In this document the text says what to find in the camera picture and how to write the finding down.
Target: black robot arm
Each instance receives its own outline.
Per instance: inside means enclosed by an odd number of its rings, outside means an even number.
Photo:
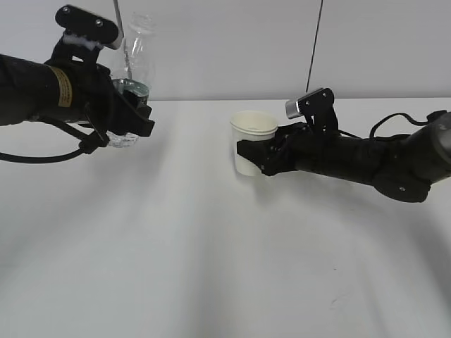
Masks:
[[[0,54],[0,125],[23,121],[51,124],[80,140],[73,153],[29,158],[0,153],[0,160],[53,163],[105,147],[107,131],[148,137],[154,121],[147,97],[122,94],[114,87],[110,70],[97,64],[106,46],[118,49],[123,33],[115,23],[81,8],[67,5],[56,13],[65,31],[46,63]],[[68,123],[92,130],[85,134]]]
[[[302,170],[375,187],[399,201],[422,202],[433,183],[451,176],[451,113],[437,111],[412,135],[360,139],[338,129],[330,89],[286,104],[287,115],[307,123],[279,127],[273,139],[240,141],[237,152],[265,175]]]

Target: white paper cup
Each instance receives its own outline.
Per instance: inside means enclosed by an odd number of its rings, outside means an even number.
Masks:
[[[232,117],[230,123],[233,131],[236,170],[246,176],[261,174],[260,168],[237,154],[237,142],[242,139],[249,141],[272,139],[278,128],[277,120],[263,111],[240,111]]]

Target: sticker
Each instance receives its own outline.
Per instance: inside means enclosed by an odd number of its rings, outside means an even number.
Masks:
[[[69,77],[61,69],[50,67],[54,72],[59,83],[59,102],[58,106],[68,108],[72,104],[72,84]]]

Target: wire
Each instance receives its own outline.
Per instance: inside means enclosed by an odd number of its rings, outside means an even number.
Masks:
[[[377,122],[377,123],[374,125],[374,127],[371,128],[371,131],[370,131],[370,133],[369,133],[369,138],[370,138],[370,139],[373,139],[373,138],[374,138],[374,135],[375,135],[375,133],[376,133],[376,130],[377,130],[381,125],[383,125],[385,122],[387,122],[389,119],[394,118],[395,116],[402,116],[403,118],[405,118],[406,120],[408,120],[411,124],[416,125],[416,126],[419,126],[419,127],[423,127],[424,125],[428,125],[428,124],[429,124],[429,121],[426,121],[426,122],[420,122],[420,121],[417,121],[417,120],[413,119],[413,117],[411,117],[411,116],[410,116],[409,114],[407,114],[407,113],[394,113],[394,114],[392,114],[392,115],[389,115],[389,116],[383,118],[383,119],[380,120],[379,122]]]
[[[0,161],[24,163],[24,164],[48,164],[71,160],[77,156],[82,155],[83,153],[84,151],[82,149],[75,150],[72,153],[66,155],[50,156],[50,157],[27,157],[0,153]]]
[[[87,136],[85,133],[79,131],[78,129],[75,129],[74,127],[71,127],[67,123],[64,123],[55,118],[42,116],[41,118],[39,118],[38,121],[45,123],[47,125],[53,125],[54,127],[57,127],[58,129],[63,130],[64,132],[67,132],[70,136],[74,136],[80,141],[82,141]]]
[[[338,132],[339,132],[340,134],[343,134],[343,135],[352,137],[353,139],[360,139],[360,138],[361,138],[361,137],[358,137],[358,136],[356,136],[356,135],[354,135],[354,134],[351,134],[350,132],[344,132],[343,130],[338,130]]]
[[[313,50],[311,51],[309,77],[307,78],[307,88],[305,89],[306,93],[309,92],[309,88],[310,88],[311,71],[313,69],[313,62],[314,62],[314,59],[315,59],[316,43],[318,41],[318,33],[319,33],[319,24],[321,22],[321,15],[323,13],[323,3],[324,3],[324,0],[321,0],[321,5],[319,7],[319,14],[318,14],[318,22],[316,23],[315,41],[313,43]]]

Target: white table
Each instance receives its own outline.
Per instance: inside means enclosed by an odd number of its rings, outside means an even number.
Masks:
[[[155,102],[150,139],[56,165],[0,163],[0,337],[451,337],[451,180],[424,204],[307,173],[235,174],[230,114]],[[366,135],[451,99],[338,100]],[[403,119],[382,134],[414,130]],[[45,125],[0,151],[73,150]]]

